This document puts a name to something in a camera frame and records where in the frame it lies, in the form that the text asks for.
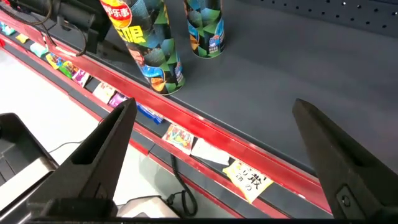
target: small card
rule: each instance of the small card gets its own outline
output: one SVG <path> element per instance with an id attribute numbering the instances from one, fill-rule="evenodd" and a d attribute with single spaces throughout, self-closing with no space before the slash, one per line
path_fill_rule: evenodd
<path id="1" fill-rule="evenodd" d="M 12 35 L 13 33 L 15 33 L 15 30 L 7 25 L 3 25 L 1 27 L 1 30 L 3 33 L 5 33 L 6 35 Z"/>
<path id="2" fill-rule="evenodd" d="M 113 108 L 117 107 L 119 104 L 121 104 L 123 101 L 128 99 L 126 96 L 124 96 L 121 93 L 116 93 L 112 98 L 111 101 L 109 101 L 108 105 L 112 106 Z"/>
<path id="3" fill-rule="evenodd" d="M 187 155 L 191 154 L 193 138 L 193 134 L 175 124 L 171 124 L 166 134 L 163 136 L 164 140 L 177 147 Z"/>
<path id="4" fill-rule="evenodd" d="M 73 78 L 73 76 L 79 71 L 79 68 L 74 66 L 70 61 L 64 62 L 59 69 L 68 78 Z"/>
<path id="5" fill-rule="evenodd" d="M 93 94 L 104 103 L 108 103 L 116 90 L 107 83 L 101 82 Z"/>
<path id="6" fill-rule="evenodd" d="M 87 83 L 87 80 L 90 78 L 90 74 L 79 69 L 76 74 L 73 75 L 72 80 L 78 83 L 81 87 L 84 87 Z"/>
<path id="7" fill-rule="evenodd" d="M 204 139 L 198 139 L 192 149 L 191 155 L 226 166 L 229 165 L 229 154 L 211 144 L 208 144 Z"/>
<path id="8" fill-rule="evenodd" d="M 43 47 L 38 43 L 32 44 L 29 48 L 38 57 L 42 57 L 43 54 L 46 54 L 49 51 L 46 47 Z"/>
<path id="9" fill-rule="evenodd" d="M 26 43 L 27 40 L 29 40 L 29 37 L 25 36 L 24 34 L 19 34 L 16 37 L 16 39 L 19 40 L 19 42 L 24 44 L 24 43 Z"/>
<path id="10" fill-rule="evenodd" d="M 223 172 L 231 179 L 235 186 L 241 189 L 249 203 L 252 203 L 274 182 L 259 171 L 240 161 L 234 161 L 229 167 L 224 168 Z"/>
<path id="11" fill-rule="evenodd" d="M 56 56 L 53 53 L 49 53 L 45 56 L 45 58 L 47 59 L 47 61 L 49 62 L 49 64 L 51 65 L 52 68 L 54 69 L 58 69 L 60 66 L 62 66 L 62 64 L 65 62 L 64 59 Z"/>

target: lay's chip can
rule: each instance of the lay's chip can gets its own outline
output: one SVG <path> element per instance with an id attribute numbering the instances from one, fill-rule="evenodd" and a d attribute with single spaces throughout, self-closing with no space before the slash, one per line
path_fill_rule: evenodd
<path id="1" fill-rule="evenodd" d="M 169 95 L 185 83 L 163 0 L 100 0 L 152 90 Z"/>
<path id="2" fill-rule="evenodd" d="M 213 58 L 224 50 L 222 0 L 183 0 L 193 53 Z"/>

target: price tag strip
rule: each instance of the price tag strip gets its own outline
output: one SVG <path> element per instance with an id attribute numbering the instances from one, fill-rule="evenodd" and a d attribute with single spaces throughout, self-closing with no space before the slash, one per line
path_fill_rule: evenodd
<path id="1" fill-rule="evenodd" d="M 229 167 L 224 168 L 223 172 L 231 179 L 235 186 L 241 189 L 249 203 L 253 203 L 274 182 L 259 171 L 237 160 Z"/>

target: gray shelf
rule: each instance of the gray shelf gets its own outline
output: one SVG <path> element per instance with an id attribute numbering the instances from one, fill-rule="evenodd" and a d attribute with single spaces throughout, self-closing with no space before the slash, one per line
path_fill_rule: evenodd
<path id="1" fill-rule="evenodd" d="M 398 171 L 397 39 L 230 0 L 225 51 L 204 60 L 190 50 L 182 3 L 166 2 L 187 78 L 172 100 L 315 175 L 291 112 L 302 98 Z M 50 32 L 82 46 L 73 31 Z M 106 39 L 124 47 L 113 29 Z M 145 83 L 134 62 L 90 56 Z"/>

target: product label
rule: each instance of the product label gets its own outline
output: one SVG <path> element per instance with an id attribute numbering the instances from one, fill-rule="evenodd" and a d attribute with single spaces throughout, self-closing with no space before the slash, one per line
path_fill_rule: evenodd
<path id="1" fill-rule="evenodd" d="M 116 28 L 122 29 L 131 24 L 131 10 L 125 2 L 119 0 L 101 0 L 101 4 Z"/>
<path id="2" fill-rule="evenodd" d="M 129 43 L 145 43 L 144 34 L 140 26 L 126 27 L 123 29 L 116 29 L 122 40 Z"/>

